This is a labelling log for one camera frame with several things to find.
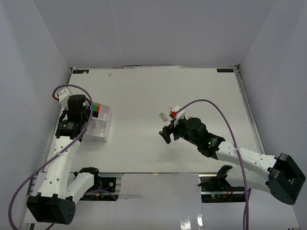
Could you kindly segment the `green cap black highlighter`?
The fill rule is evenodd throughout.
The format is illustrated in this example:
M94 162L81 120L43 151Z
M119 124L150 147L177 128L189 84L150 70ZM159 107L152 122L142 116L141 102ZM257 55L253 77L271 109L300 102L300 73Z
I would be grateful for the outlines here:
M95 103L95 104L93 105L93 111L94 111L94 112L97 112L97 105L98 105L97 103Z

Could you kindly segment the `orange cap black highlighter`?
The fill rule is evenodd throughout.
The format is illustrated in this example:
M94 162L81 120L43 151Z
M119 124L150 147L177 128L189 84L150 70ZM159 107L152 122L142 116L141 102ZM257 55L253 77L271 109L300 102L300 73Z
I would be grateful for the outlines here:
M98 113L100 112L100 108L101 108L101 104L98 104L98 105L97 105L97 112L98 112Z

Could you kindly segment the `grey eraser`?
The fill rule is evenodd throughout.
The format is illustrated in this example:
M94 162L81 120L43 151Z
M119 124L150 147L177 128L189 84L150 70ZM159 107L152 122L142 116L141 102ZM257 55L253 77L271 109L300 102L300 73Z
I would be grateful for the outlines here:
M168 120L167 117L164 115L164 113L160 113L159 115L164 121Z

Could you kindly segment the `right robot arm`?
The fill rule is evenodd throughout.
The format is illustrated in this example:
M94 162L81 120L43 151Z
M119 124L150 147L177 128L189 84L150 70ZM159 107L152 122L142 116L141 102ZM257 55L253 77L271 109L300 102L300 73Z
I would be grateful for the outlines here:
M181 138L196 146L203 156L231 163L232 166L223 166L216 175L217 187L222 191L247 186L294 205L306 181L290 155L266 155L236 148L223 137L210 133L199 118L174 119L159 131L159 135L167 144Z

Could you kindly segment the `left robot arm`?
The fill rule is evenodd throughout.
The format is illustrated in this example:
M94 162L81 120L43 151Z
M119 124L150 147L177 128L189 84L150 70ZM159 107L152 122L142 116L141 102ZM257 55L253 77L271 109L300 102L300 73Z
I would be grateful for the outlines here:
M27 199L27 208L38 222L69 225L75 215L76 204L89 189L97 191L101 179L90 172L79 172L70 184L71 166L90 120L85 95L71 95L67 108L60 116L55 132L55 159L36 195Z

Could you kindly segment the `white compartment tray front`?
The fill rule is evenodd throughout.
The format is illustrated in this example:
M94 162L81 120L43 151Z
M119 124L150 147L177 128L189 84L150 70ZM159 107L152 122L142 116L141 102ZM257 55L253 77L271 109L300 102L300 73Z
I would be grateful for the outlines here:
M82 141L106 143L108 136L109 127L107 121L93 117L83 135Z

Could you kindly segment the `left black table label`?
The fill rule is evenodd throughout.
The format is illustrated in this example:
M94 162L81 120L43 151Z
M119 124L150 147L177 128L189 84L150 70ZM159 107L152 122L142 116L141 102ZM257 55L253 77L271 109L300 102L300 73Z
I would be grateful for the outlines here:
M89 70L88 69L74 69L72 71L72 74L88 74Z

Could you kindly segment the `black table label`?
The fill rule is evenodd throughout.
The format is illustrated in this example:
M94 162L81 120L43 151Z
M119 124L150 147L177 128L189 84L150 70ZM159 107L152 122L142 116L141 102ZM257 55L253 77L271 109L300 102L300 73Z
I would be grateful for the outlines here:
M233 69L217 69L217 72L219 72L219 73L232 73L232 72L234 72L234 70Z
M88 69L74 69L72 71L72 74L88 74L89 70Z

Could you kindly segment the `right black table label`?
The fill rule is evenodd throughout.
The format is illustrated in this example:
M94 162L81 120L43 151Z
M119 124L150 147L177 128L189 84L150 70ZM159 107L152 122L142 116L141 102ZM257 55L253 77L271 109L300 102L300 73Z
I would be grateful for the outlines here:
M217 69L217 72L219 72L219 73L232 73L232 72L234 72L234 70L233 69Z

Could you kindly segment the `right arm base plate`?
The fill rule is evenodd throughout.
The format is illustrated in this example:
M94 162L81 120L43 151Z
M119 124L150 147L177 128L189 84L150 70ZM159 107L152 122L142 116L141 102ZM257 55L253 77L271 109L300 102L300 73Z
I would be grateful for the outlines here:
M226 180L217 176L200 175L198 184L203 204L244 203L244 187L233 187Z

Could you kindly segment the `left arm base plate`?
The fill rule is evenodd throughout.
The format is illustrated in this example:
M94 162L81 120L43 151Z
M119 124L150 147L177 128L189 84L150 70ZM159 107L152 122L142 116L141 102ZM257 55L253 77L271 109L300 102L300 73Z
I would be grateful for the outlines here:
M93 187L86 191L88 194L81 201L116 201L120 192L120 184L116 177L100 177L95 179Z

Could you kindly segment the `right aluminium rail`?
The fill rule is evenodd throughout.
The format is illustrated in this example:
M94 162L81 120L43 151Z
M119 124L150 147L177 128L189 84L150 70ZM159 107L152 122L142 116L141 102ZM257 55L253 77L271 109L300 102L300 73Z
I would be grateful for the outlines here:
M256 142L257 150L259 150L260 153L265 154L265 149L264 149L264 146L263 146L263 143L262 143L256 122L255 122L255 119L254 119L254 116L253 116L253 113L252 113L252 110L251 110L251 107L250 107L250 104L249 104L249 101L248 101L248 97L247 97L247 94L246 94L246 91L245 91L245 88L244 88L244 85L243 85L243 80L242 80L242 76L240 74L240 66L239 65L235 66L234 73L235 73L236 80L237 80L237 83L238 83L238 86L239 86L239 89L240 89L240 92L241 92L241 96L242 96L242 99L243 99L243 102L244 102L245 110L246 110L247 115L248 115L249 123L250 123L251 129L252 129L253 137L254 137L255 142Z

